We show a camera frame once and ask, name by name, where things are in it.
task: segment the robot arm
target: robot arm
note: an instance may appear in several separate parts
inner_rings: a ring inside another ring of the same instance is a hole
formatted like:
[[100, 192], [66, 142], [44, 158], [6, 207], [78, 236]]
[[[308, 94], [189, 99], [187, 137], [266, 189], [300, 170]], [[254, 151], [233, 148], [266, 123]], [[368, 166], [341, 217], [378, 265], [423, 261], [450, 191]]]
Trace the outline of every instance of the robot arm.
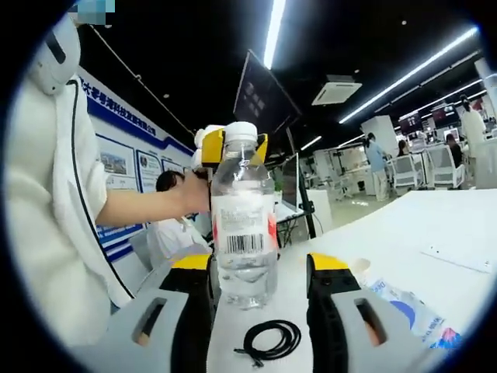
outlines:
[[[208, 179], [212, 180], [212, 175], [223, 159], [224, 130], [229, 126], [231, 124], [228, 126], [210, 125], [203, 130], [197, 131], [195, 135], [197, 150], [192, 158], [194, 172], [198, 174], [201, 169], [207, 169]], [[257, 138], [257, 155], [263, 162], [266, 159], [267, 141], [267, 134], [260, 134]]]

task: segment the hand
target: hand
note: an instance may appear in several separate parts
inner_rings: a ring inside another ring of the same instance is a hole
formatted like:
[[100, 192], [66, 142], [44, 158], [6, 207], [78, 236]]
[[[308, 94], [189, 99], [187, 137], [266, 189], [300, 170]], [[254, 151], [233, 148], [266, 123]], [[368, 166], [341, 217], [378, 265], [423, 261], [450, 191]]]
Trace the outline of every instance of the hand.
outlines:
[[179, 187], [186, 213], [209, 211], [209, 187], [207, 180], [200, 179], [192, 171], [185, 175], [185, 181]]

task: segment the person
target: person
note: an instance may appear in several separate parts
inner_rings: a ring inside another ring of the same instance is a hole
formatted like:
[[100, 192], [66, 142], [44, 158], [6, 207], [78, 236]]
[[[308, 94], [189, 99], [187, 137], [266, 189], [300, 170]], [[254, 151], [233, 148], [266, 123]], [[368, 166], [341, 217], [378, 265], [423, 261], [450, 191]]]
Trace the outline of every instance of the person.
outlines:
[[398, 142], [398, 154], [397, 157], [402, 157], [403, 155], [409, 155], [409, 148], [406, 140], [400, 140]]
[[[180, 188], [185, 180], [182, 173], [165, 171], [157, 179], [155, 189], [167, 192]], [[212, 253], [212, 249], [202, 235], [184, 217], [156, 221], [149, 225], [147, 244], [154, 268], [160, 267], [165, 260], [179, 260], [193, 253]]]
[[385, 172], [387, 166], [385, 159], [388, 157], [388, 154], [380, 148], [380, 145], [378, 145], [375, 140], [374, 134], [369, 133], [364, 142], [364, 150], [366, 152], [367, 160], [371, 165], [371, 172], [373, 173], [376, 199], [378, 201], [383, 201], [388, 198], [387, 173]]
[[447, 145], [450, 147], [450, 152], [452, 153], [452, 159], [454, 160], [454, 165], [459, 167], [463, 162], [463, 153], [461, 147], [456, 143], [456, 139], [453, 134], [448, 134], [446, 138]]
[[485, 141], [486, 126], [480, 113], [471, 107], [469, 99], [465, 95], [461, 96], [461, 101], [464, 108], [461, 115], [461, 124], [467, 140], [469, 174], [474, 177], [476, 151], [478, 145]]
[[193, 173], [166, 192], [106, 189], [75, 74], [79, 58], [78, 32], [66, 15], [20, 82], [5, 168], [12, 258], [40, 319], [70, 347], [95, 343], [111, 302], [123, 307], [132, 299], [106, 261], [95, 223], [124, 227], [209, 209], [207, 181]]

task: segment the display screen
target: display screen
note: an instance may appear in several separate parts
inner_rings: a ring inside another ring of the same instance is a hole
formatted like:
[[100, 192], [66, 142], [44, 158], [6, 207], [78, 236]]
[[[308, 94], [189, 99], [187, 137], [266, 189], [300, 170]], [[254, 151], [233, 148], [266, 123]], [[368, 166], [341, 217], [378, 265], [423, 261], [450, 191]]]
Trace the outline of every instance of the display screen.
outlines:
[[289, 204], [289, 207], [297, 209], [298, 193], [298, 156], [283, 165], [283, 193], [282, 199]]
[[433, 110], [433, 121], [436, 128], [449, 127], [459, 122], [459, 114], [454, 105], [446, 105], [439, 109]]
[[237, 120], [254, 123], [260, 134], [273, 134], [301, 116], [282, 86], [251, 51], [245, 59], [233, 114]]
[[412, 132], [422, 131], [422, 121], [419, 114], [414, 114], [409, 118], [400, 120], [398, 124], [401, 126], [401, 132], [403, 134], [411, 134]]

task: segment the white pillar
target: white pillar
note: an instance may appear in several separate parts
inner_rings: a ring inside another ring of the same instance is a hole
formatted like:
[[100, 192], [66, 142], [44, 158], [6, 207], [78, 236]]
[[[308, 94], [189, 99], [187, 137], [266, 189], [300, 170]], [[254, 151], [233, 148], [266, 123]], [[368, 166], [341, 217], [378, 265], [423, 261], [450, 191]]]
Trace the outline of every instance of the white pillar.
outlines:
[[397, 138], [395, 136], [394, 125], [388, 115], [373, 117], [361, 124], [364, 134], [370, 132], [374, 134], [376, 142], [388, 154], [397, 155]]
[[487, 110], [490, 113], [497, 113], [497, 71], [492, 71], [484, 58], [480, 58], [474, 63], [476, 71], [483, 79], [483, 84], [487, 90], [488, 97], [492, 103], [492, 109]]

